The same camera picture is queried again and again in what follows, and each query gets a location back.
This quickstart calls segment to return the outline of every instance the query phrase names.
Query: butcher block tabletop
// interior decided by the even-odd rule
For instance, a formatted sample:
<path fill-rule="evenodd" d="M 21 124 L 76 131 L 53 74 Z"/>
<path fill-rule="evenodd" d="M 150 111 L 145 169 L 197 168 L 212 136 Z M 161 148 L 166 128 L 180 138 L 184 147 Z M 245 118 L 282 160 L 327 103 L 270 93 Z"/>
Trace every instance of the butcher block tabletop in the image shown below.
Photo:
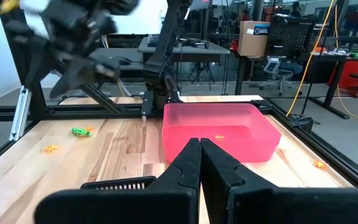
<path fill-rule="evenodd" d="M 259 96 L 184 96 L 183 101 L 250 101 Z M 140 103 L 137 98 L 112 98 Z M 91 98 L 70 98 L 64 105 L 95 104 Z M 279 187 L 352 187 L 329 165 L 315 167 L 320 158 L 273 116 L 266 115 L 282 134 L 270 161 L 244 164 Z M 92 127 L 90 138 L 71 128 Z M 168 166 L 161 137 L 162 120 L 93 119 L 41 121 L 0 157 L 0 223 L 32 223 L 37 204 L 63 189 L 85 182 L 155 175 Z M 45 152 L 54 145 L 54 151 Z M 201 194 L 200 223 L 209 223 Z"/>

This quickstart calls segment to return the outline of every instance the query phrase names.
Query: office chair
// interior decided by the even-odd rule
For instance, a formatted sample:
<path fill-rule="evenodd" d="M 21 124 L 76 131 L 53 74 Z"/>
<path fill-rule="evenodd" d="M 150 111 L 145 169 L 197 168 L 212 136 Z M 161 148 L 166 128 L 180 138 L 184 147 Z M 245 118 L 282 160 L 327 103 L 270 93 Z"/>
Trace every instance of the office chair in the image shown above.
<path fill-rule="evenodd" d="M 298 87 L 287 81 L 293 75 L 297 75 L 303 71 L 303 67 L 296 63 L 281 62 L 278 58 L 267 58 L 267 64 L 264 67 L 264 72 L 272 74 L 273 80 L 267 81 L 259 85 L 259 89 L 263 90 L 264 86 L 276 85 L 280 90 L 279 96 L 282 96 L 286 88 Z"/>

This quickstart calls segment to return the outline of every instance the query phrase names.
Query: pink container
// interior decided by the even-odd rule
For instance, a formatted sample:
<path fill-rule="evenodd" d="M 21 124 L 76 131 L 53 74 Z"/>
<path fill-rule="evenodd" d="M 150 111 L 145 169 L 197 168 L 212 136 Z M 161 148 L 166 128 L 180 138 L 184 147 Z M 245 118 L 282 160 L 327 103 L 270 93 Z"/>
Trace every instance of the pink container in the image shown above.
<path fill-rule="evenodd" d="M 190 138 L 209 138 L 240 162 L 267 162 L 281 134 L 251 104 L 166 104 L 162 124 L 166 160 L 172 162 Z"/>

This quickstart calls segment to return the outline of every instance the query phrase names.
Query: cardboard box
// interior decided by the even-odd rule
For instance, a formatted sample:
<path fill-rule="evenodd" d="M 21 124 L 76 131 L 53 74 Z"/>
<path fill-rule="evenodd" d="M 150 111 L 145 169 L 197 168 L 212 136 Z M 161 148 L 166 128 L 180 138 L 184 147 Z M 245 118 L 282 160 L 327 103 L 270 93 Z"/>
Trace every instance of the cardboard box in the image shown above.
<path fill-rule="evenodd" d="M 269 22 L 242 21 L 238 53 L 241 56 L 263 57 L 265 55 Z"/>

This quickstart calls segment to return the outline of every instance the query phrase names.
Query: floor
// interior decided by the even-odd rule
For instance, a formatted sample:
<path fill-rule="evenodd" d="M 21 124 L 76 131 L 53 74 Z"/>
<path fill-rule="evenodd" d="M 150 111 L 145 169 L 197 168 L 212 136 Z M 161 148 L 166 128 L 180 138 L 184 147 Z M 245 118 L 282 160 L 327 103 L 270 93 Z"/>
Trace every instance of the floor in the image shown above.
<path fill-rule="evenodd" d="M 187 78 L 190 73 L 189 68 L 182 69 L 185 77 Z M 216 69 L 213 73 L 223 72 L 220 71 L 220 67 Z M 229 71 L 229 80 L 226 87 L 226 93 L 233 95 L 235 89 L 235 79 L 236 71 Z M 221 95 L 223 93 L 222 88 L 222 79 L 223 76 L 216 77 L 216 84 L 211 85 L 211 90 L 209 90 L 208 81 L 205 77 L 201 79 L 200 82 L 195 82 L 193 85 L 189 83 L 189 81 L 182 82 L 182 95 Z M 127 89 L 131 94 L 138 94 L 140 91 L 145 90 L 144 84 L 141 83 L 126 83 Z M 302 91 L 304 92 L 303 96 L 306 95 L 309 85 L 303 85 Z M 47 100 L 48 105 L 56 105 L 61 99 L 50 99 L 49 93 L 50 88 L 44 88 L 45 99 Z M 103 91 L 109 92 L 111 96 L 120 96 L 120 91 L 116 85 L 113 84 L 105 84 L 102 88 Z M 311 96 L 324 96 L 328 90 L 328 87 L 324 84 L 315 84 L 311 90 Z M 17 96 L 19 94 L 19 89 L 14 90 L 2 97 L 0 97 L 0 106 L 1 105 L 16 105 Z M 244 82 L 242 87 L 243 95 L 260 95 L 262 97 L 278 97 L 278 90 L 276 88 L 266 88 L 264 90 L 259 90 L 258 88 L 249 87 L 249 83 Z M 80 95 L 78 91 L 71 91 L 68 93 L 68 96 Z M 293 96 L 295 95 L 295 90 L 287 90 L 282 98 L 276 98 L 274 101 L 280 105 L 283 109 L 289 109 Z M 293 113 L 300 113 L 303 103 L 305 102 L 305 98 L 300 96 L 300 98 L 296 101 Z M 358 98 L 349 98 L 346 95 L 342 97 L 343 103 L 347 106 L 350 111 L 353 111 L 356 115 L 358 115 Z M 332 105 L 341 110 L 343 110 L 342 104 L 340 104 L 339 98 L 335 98 L 333 100 Z M 341 151 L 344 155 L 352 159 L 354 162 L 358 164 L 358 120 L 355 118 L 351 118 L 348 120 L 341 119 L 336 115 L 324 110 L 313 102 L 309 101 L 305 111 L 306 115 L 313 117 L 316 121 L 318 121 L 319 125 L 315 124 L 313 126 L 313 131 L 321 136 L 328 143 L 333 145 L 336 149 Z M 9 137 L 9 133 L 11 130 L 11 123 L 4 122 L 0 123 L 0 147 L 7 141 Z"/>

